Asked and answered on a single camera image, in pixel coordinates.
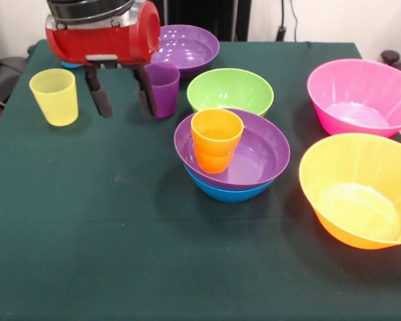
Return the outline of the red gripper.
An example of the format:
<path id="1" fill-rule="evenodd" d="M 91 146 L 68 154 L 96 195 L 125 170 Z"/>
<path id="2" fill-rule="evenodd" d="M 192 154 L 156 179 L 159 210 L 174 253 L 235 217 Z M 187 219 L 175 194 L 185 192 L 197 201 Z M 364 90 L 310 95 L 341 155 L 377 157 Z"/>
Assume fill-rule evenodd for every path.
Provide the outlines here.
<path id="1" fill-rule="evenodd" d="M 45 21 L 47 42 L 62 61 L 90 65 L 120 62 L 132 68 L 138 83 L 142 111 L 157 117 L 157 106 L 148 64 L 159 47 L 160 16 L 151 1 L 48 1 Z M 98 80 L 97 65 L 84 66 L 85 79 L 98 114 L 113 115 L 106 92 Z"/>

